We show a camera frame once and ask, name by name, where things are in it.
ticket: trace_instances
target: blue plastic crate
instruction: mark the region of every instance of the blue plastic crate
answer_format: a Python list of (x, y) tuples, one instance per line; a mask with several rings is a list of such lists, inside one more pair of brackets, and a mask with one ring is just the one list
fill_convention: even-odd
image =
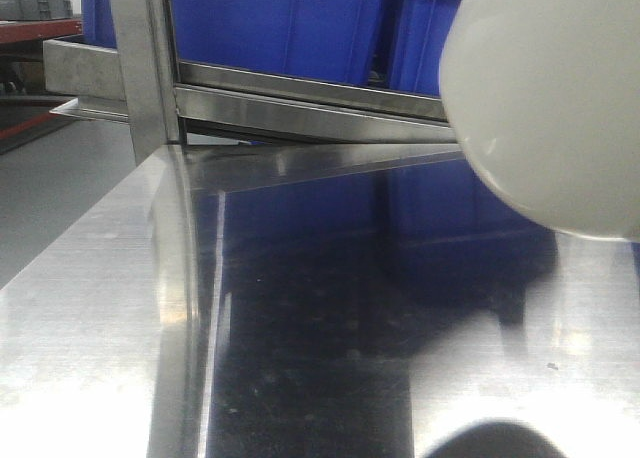
[(82, 0), (82, 29), (87, 44), (116, 47), (109, 0)]
[(402, 0), (389, 64), (389, 88), (440, 94), (440, 55), (460, 1)]
[[(385, 0), (172, 0), (181, 58), (365, 84)], [(102, 0), (85, 0), (87, 41), (113, 46)]]

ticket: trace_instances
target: stainless steel table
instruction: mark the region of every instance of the stainless steel table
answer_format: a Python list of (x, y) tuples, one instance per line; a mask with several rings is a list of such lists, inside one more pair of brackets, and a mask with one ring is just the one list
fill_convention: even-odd
[(0, 292), (0, 456), (636, 457), (639, 255), (455, 146), (165, 147)]

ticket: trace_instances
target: gray crate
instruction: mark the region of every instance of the gray crate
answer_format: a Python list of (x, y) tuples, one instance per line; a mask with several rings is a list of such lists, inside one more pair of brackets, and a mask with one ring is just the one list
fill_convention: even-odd
[(62, 20), (72, 16), (71, 0), (0, 0), (0, 20)]

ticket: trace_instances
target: metal frame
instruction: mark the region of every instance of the metal frame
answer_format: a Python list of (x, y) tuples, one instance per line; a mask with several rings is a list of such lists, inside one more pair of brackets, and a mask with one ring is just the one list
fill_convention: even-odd
[(111, 0), (136, 160), (185, 142), (173, 86), (179, 82), (168, 0)]
[(435, 97), (179, 61), (170, 0), (111, 0), (118, 50), (45, 43), (56, 112), (128, 122), (138, 162), (186, 130), (294, 143), (453, 143)]

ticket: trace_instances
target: white ball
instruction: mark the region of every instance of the white ball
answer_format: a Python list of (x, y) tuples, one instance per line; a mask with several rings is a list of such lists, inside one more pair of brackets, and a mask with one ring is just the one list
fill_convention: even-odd
[(440, 89), (506, 203), (557, 230), (640, 239), (640, 0), (463, 0)]

